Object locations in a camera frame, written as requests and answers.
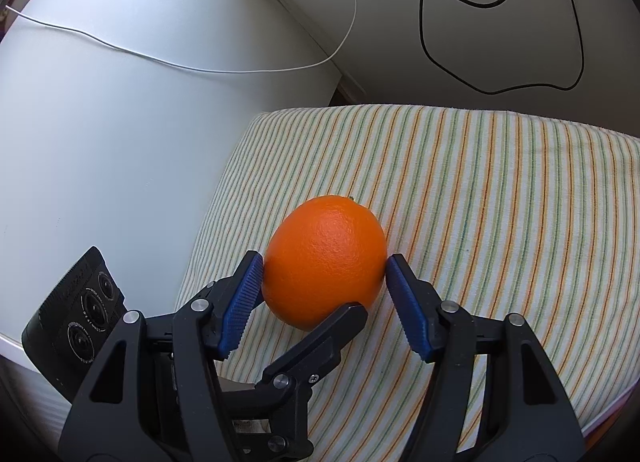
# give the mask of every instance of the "black camera module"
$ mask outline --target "black camera module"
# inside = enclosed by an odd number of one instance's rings
[[[100,286],[100,290],[102,291],[106,299],[113,299],[113,283],[111,283],[111,280],[106,273],[100,272],[100,274],[98,274],[98,285]]]
[[[104,305],[98,298],[97,293],[92,288],[86,288],[82,292],[82,311],[84,317],[98,331],[107,330],[109,320]]]
[[[69,327],[66,329],[66,336],[69,339],[69,346],[73,353],[83,363],[91,363],[94,360],[94,342],[91,341],[89,334],[84,327],[76,322],[69,323]]]

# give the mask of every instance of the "orange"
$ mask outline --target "orange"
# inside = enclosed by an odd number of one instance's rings
[[[308,331],[343,303],[369,308],[385,261],[385,233],[371,211],[345,197],[313,198],[271,237],[262,294],[276,316]]]

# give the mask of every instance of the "blue ridged pad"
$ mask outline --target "blue ridged pad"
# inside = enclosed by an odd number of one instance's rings
[[[245,270],[222,319],[222,337],[218,343],[218,353],[223,359],[228,358],[229,354],[238,348],[261,287],[262,257],[256,254]]]
[[[426,360],[432,350],[429,343],[427,318],[415,299],[411,286],[402,274],[398,262],[393,257],[386,261],[386,287],[389,289],[411,350],[416,352],[422,360]]]

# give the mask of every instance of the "white wall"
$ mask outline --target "white wall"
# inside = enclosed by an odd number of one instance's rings
[[[350,22],[352,0],[291,1],[318,26],[325,48],[334,48]],[[418,0],[359,0],[353,35],[337,63],[364,86],[371,102],[506,108],[640,135],[640,14],[631,0],[575,1],[586,69],[571,92],[535,88],[486,96],[459,84],[422,53]],[[568,85],[580,67],[569,0],[508,0],[485,10],[425,0],[424,20],[432,54],[484,89]]]
[[[32,0],[27,14],[185,64],[284,68],[325,54],[274,0]],[[0,334],[92,245],[126,305],[171,312],[227,157],[251,119],[326,106],[331,65],[204,75],[18,20],[0,44]],[[0,340],[0,354],[27,365]]]

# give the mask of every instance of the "striped pillow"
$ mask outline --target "striped pillow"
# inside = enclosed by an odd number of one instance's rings
[[[258,116],[231,156],[178,297],[264,252],[303,201],[353,196],[443,299],[527,317],[582,425],[638,376],[640,146],[573,122],[505,112],[366,105]],[[260,378],[302,337],[262,305],[223,377]],[[473,444],[478,357],[461,447]],[[411,352],[386,289],[309,404],[310,461],[393,461],[431,365]]]

